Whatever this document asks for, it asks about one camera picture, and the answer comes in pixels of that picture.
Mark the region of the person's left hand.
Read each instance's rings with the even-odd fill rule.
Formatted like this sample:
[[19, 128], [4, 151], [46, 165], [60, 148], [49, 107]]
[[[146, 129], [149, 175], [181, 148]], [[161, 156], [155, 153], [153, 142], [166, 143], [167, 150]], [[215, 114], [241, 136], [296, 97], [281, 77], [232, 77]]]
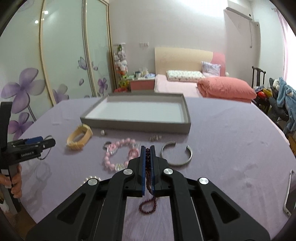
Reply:
[[11, 193], [13, 194], [14, 198], [21, 198], [22, 197], [22, 166], [18, 164], [17, 166], [17, 173], [13, 178], [8, 178], [3, 174], [0, 174], [0, 183], [4, 186], [12, 186]]

